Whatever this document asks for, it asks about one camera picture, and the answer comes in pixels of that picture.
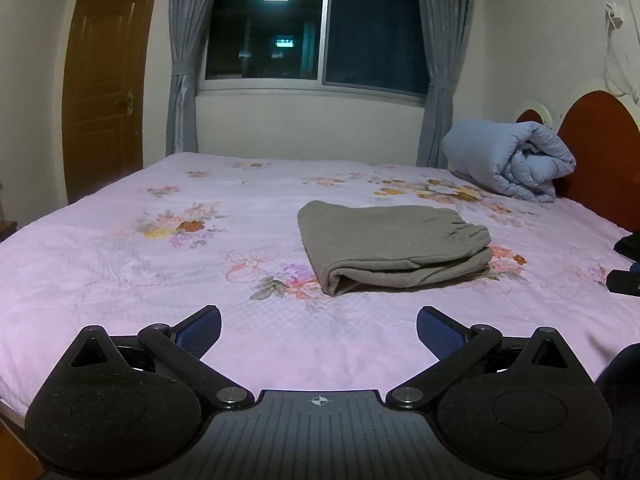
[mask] red-brown headboard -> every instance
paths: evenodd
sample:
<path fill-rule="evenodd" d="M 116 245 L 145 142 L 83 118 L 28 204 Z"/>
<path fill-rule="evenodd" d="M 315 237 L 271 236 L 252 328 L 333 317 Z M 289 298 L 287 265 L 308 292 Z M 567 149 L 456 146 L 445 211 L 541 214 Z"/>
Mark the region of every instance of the red-brown headboard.
<path fill-rule="evenodd" d="M 537 111 L 531 109 L 524 110 L 516 120 L 517 123 L 528 123 L 529 121 L 544 124 L 544 121 L 542 120 L 542 117 L 540 117 L 540 114 Z"/>
<path fill-rule="evenodd" d="M 613 95 L 578 99 L 562 121 L 560 138 L 575 155 L 571 175 L 556 191 L 628 231 L 640 230 L 640 132 Z"/>

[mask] wooden floor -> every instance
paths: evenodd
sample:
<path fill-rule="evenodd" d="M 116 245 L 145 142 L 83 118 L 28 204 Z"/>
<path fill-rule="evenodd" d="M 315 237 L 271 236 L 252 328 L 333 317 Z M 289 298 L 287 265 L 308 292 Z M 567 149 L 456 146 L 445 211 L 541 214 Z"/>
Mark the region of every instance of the wooden floor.
<path fill-rule="evenodd" d="M 0 422 L 0 480 L 36 480 L 40 475 L 38 461 Z"/>

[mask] curtain tieback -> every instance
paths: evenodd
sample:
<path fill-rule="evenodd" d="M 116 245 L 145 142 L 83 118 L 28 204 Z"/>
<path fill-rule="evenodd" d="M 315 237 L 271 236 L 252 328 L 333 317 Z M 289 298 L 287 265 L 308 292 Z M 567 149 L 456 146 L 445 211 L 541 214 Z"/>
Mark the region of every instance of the curtain tieback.
<path fill-rule="evenodd" d="M 171 75 L 195 75 L 196 71 L 188 63 L 177 63 L 171 67 Z"/>
<path fill-rule="evenodd" d="M 433 77 L 429 81 L 429 86 L 432 88 L 442 88 L 443 90 L 448 90 L 451 93 L 454 91 L 453 81 L 448 77 Z"/>

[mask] gray curtain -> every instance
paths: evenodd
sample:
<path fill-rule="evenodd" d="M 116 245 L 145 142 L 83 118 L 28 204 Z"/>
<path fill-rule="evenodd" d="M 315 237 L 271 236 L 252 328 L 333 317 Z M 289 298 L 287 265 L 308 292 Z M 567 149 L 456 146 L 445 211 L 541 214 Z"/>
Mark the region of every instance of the gray curtain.
<path fill-rule="evenodd" d="M 213 0 L 169 0 L 171 91 L 166 122 L 166 154 L 198 151 L 196 74 Z"/>
<path fill-rule="evenodd" d="M 474 0 L 420 0 L 430 83 L 417 166 L 446 168 L 440 142 L 451 128 L 453 92 L 460 79 Z"/>

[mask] window frame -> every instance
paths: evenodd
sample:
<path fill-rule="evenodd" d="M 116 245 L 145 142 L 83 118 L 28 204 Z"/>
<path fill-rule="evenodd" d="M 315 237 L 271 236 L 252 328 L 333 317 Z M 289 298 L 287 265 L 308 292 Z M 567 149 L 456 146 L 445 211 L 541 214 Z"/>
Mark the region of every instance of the window frame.
<path fill-rule="evenodd" d="M 206 79 L 206 59 L 209 49 L 209 35 L 204 46 L 200 76 L 198 78 L 198 95 L 208 95 L 218 92 L 246 93 L 295 93 L 304 92 L 309 95 L 340 96 L 359 99 L 395 102 L 406 105 L 423 107 L 425 96 L 411 92 L 383 90 L 378 87 L 349 85 L 345 83 L 326 82 L 326 52 L 328 46 L 327 31 L 330 22 L 329 9 L 331 0 L 322 0 L 322 19 L 320 23 L 318 78 L 316 79 L 285 79 L 285 78 L 220 78 Z"/>

